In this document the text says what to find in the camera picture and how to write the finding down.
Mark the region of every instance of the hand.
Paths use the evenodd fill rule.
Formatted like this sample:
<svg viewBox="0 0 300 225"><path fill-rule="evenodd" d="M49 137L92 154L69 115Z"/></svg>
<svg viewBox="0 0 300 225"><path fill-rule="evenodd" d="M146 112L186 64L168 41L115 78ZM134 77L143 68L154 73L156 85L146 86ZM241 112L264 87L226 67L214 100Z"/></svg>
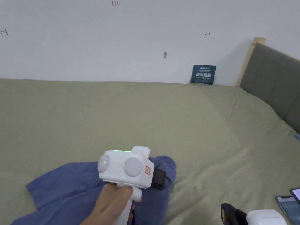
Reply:
<svg viewBox="0 0 300 225"><path fill-rule="evenodd" d="M132 195L131 187L117 188L115 184L104 185L92 213L81 225L111 225L125 209L129 198Z"/></svg>

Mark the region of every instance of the phone screen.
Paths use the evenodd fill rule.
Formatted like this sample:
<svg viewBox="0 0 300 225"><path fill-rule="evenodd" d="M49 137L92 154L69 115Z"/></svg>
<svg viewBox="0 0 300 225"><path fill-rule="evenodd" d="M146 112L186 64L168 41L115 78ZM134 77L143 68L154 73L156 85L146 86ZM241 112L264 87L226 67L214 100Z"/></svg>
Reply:
<svg viewBox="0 0 300 225"><path fill-rule="evenodd" d="M298 199L298 201L300 201L300 189L294 189L292 190L292 193Z"/></svg>
<svg viewBox="0 0 300 225"><path fill-rule="evenodd" d="M277 201L283 212L289 217L294 225L300 225L300 205L294 197L278 197Z"/></svg>

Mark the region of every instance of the wooden post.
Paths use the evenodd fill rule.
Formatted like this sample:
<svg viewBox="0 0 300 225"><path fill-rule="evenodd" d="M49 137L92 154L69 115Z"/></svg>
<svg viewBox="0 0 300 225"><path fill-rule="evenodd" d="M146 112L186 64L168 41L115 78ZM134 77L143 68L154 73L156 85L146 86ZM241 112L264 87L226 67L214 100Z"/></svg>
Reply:
<svg viewBox="0 0 300 225"><path fill-rule="evenodd" d="M240 74L239 74L238 79L236 81L236 84L235 84L236 87L239 87L240 84L241 84L244 72L246 70L246 67L247 67L249 61L250 61L250 57L251 57L252 52L255 48L255 45L256 44L265 44L265 43L266 43L266 39L264 37L255 37L253 39L251 45L248 48L248 51L246 53L246 56L245 56L245 59L244 59L244 62L243 62L243 65L242 65L242 68L241 68L241 71L240 71Z"/></svg>

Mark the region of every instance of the bed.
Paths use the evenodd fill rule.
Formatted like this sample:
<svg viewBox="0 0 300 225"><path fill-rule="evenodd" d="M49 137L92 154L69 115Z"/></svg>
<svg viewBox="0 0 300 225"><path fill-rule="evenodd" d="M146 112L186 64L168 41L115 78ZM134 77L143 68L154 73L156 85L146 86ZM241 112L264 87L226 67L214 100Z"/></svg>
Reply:
<svg viewBox="0 0 300 225"><path fill-rule="evenodd" d="M35 210L36 177L133 146L177 164L166 224L222 224L222 203L281 213L300 187L300 62L263 42L236 87L0 79L1 224Z"/></svg>

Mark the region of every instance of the mattress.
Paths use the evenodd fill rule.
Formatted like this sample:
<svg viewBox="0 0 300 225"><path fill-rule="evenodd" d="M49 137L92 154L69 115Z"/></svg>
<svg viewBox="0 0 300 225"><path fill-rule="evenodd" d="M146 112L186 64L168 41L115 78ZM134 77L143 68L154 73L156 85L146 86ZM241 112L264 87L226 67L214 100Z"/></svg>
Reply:
<svg viewBox="0 0 300 225"><path fill-rule="evenodd" d="M133 146L177 164L166 224L222 224L222 203L281 212L300 186L295 131L241 88L0 79L0 106L1 224L35 210L36 177Z"/></svg>

